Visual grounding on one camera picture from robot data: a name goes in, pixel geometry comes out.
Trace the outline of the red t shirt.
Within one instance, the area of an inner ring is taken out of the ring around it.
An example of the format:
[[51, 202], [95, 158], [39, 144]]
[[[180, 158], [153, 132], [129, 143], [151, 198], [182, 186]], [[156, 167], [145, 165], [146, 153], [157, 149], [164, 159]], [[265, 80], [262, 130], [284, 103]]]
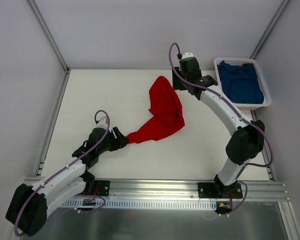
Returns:
[[150, 109], [152, 118], [138, 131], [126, 137], [130, 144], [165, 139], [185, 126], [183, 106], [173, 90], [172, 85], [164, 76], [159, 76], [149, 89]]

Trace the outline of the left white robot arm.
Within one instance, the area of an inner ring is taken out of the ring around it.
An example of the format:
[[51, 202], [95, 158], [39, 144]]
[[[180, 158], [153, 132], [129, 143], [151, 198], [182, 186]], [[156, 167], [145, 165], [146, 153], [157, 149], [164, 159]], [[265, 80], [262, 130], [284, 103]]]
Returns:
[[122, 149], [128, 143], [129, 139], [117, 127], [96, 127], [59, 170], [32, 185], [19, 185], [5, 215], [14, 226], [14, 234], [35, 235], [65, 201], [80, 193], [91, 194], [95, 176], [89, 169], [100, 155]]

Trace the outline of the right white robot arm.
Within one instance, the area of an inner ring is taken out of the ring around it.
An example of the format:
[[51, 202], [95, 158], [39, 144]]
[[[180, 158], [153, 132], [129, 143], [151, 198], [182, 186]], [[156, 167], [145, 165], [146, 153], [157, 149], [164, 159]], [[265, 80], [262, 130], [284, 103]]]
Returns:
[[177, 55], [179, 66], [172, 69], [174, 90], [188, 91], [207, 105], [227, 128], [231, 138], [225, 147], [227, 159], [222, 170], [214, 177], [213, 183], [202, 183], [199, 197], [226, 199], [241, 198], [238, 193], [238, 177], [247, 164], [264, 148], [265, 125], [253, 121], [243, 114], [218, 87], [210, 75], [202, 75], [199, 63], [192, 53]]

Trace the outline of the white plastic basket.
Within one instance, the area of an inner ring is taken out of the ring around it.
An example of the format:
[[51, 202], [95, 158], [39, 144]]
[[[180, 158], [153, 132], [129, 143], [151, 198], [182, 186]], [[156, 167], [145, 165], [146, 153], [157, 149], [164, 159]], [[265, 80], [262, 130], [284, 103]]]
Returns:
[[218, 66], [222, 61], [225, 61], [225, 63], [230, 64], [230, 65], [238, 65], [238, 66], [241, 66], [241, 65], [246, 64], [246, 63], [251, 63], [251, 64], [254, 65], [254, 68], [255, 68], [255, 71], [256, 71], [256, 74], [257, 74], [257, 78], [258, 78], [259, 88], [263, 93], [264, 101], [263, 101], [262, 104], [234, 103], [239, 109], [244, 110], [244, 111], [245, 110], [253, 111], [253, 110], [256, 110], [258, 108], [268, 107], [271, 104], [270, 92], [268, 90], [268, 86], [267, 86], [267, 83], [264, 79], [262, 71], [261, 71], [258, 63], [254, 59], [251, 59], [251, 58], [217, 57], [217, 58], [214, 59], [214, 68], [215, 68], [215, 72], [216, 72], [218, 86], [221, 89], [221, 92], [223, 94], [224, 94], [224, 92], [223, 92], [223, 89], [222, 89], [222, 85], [221, 85], [221, 81], [220, 81], [220, 77], [219, 77], [219, 73], [218, 73]]

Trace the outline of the blue t shirt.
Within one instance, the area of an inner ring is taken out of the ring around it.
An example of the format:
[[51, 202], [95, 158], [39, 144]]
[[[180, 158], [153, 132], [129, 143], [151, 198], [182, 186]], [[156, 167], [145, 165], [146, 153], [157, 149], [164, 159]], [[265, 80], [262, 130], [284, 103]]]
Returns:
[[218, 74], [224, 94], [237, 104], [262, 104], [265, 100], [260, 90], [256, 69], [252, 63], [231, 65], [222, 61]]

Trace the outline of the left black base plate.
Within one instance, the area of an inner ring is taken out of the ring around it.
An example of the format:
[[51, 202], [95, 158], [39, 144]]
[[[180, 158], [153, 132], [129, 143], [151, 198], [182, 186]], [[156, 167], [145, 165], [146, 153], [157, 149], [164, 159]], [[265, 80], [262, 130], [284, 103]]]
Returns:
[[109, 180], [92, 180], [86, 185], [81, 195], [108, 197], [110, 185], [111, 182]]

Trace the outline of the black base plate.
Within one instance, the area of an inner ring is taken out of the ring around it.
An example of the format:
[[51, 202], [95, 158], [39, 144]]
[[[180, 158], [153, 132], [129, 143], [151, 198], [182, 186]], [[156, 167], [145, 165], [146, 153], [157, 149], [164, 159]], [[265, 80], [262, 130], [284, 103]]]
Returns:
[[200, 199], [242, 199], [241, 184], [235, 182], [228, 186], [216, 182], [199, 182], [198, 196]]
[[81, 195], [108, 197], [110, 185], [111, 182], [109, 180], [92, 180], [86, 185]]

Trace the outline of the aluminium mounting rail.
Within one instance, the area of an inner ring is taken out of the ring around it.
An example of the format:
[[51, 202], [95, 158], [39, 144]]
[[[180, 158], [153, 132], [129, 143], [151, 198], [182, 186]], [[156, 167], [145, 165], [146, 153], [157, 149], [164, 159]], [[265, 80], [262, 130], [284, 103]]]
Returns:
[[[199, 180], [110, 179], [110, 199], [199, 201]], [[245, 181], [246, 201], [290, 202], [286, 185], [278, 181]]]

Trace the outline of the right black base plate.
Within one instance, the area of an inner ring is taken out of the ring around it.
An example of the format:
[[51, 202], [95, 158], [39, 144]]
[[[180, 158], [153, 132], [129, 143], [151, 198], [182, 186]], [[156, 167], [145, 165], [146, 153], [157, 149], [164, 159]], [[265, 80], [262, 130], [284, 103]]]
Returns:
[[241, 184], [235, 182], [228, 186], [216, 182], [199, 182], [198, 196], [200, 199], [242, 199]]

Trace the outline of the left aluminium frame post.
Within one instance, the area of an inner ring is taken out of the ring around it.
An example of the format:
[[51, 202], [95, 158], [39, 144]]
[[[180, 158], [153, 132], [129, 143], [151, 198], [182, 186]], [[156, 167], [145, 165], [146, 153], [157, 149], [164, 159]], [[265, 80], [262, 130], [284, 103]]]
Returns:
[[40, 29], [43, 32], [43, 35], [45, 36], [48, 44], [50, 45], [54, 55], [56, 56], [61, 68], [63, 69], [63, 71], [67, 74], [69, 72], [69, 67], [68, 64], [65, 61], [65, 58], [63, 57], [58, 44], [56, 43], [46, 21], [45, 18], [43, 16], [43, 14], [41, 13], [38, 4], [36, 3], [35, 0], [26, 0], [25, 1], [27, 3], [27, 5], [29, 6], [32, 14], [34, 15], [34, 18], [36, 19]]

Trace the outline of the aluminium frame post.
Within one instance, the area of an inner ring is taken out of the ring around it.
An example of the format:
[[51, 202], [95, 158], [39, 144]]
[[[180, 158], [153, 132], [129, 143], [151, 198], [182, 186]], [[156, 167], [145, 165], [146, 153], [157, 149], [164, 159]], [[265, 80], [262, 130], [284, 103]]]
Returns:
[[255, 59], [259, 55], [259, 53], [261, 52], [261, 50], [265, 46], [267, 40], [269, 39], [271, 33], [275, 29], [277, 23], [279, 22], [279, 20], [281, 19], [281, 17], [285, 13], [285, 11], [287, 10], [287, 8], [288, 8], [288, 6], [290, 5], [291, 2], [292, 2], [291, 0], [282, 0], [280, 2], [278, 8], [274, 12], [274, 14], [271, 17], [268, 25], [265, 28], [263, 34], [261, 35], [261, 37], [260, 37], [259, 41], [257, 42], [255, 48], [253, 49], [253, 51], [250, 55], [251, 59]]
[[27, 5], [29, 6], [32, 14], [34, 15], [34, 18], [36, 19], [40, 29], [43, 32], [43, 35], [45, 36], [48, 44], [50, 45], [54, 55], [56, 56], [61, 68], [63, 69], [63, 71], [67, 74], [69, 72], [69, 67], [68, 64], [65, 61], [65, 58], [63, 57], [58, 44], [56, 43], [46, 21], [45, 18], [43, 16], [43, 14], [41, 13], [38, 4], [36, 3], [35, 0], [26, 0], [25, 1], [27, 3]]

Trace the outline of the right aluminium frame post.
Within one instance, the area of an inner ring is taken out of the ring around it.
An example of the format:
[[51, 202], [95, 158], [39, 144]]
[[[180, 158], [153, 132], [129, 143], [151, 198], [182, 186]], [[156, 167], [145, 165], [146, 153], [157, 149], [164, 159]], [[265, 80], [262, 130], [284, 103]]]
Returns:
[[279, 20], [281, 19], [281, 17], [285, 13], [285, 11], [287, 10], [287, 8], [288, 8], [288, 6], [290, 5], [291, 2], [292, 2], [291, 0], [282, 0], [280, 2], [278, 8], [274, 12], [274, 14], [271, 17], [268, 25], [265, 28], [263, 34], [261, 35], [261, 37], [260, 37], [259, 41], [257, 42], [255, 48], [253, 49], [253, 51], [250, 55], [251, 59], [255, 59], [259, 55], [259, 53], [261, 52], [261, 50], [265, 46], [267, 40], [269, 39], [271, 33], [275, 29], [277, 23], [279, 22]]

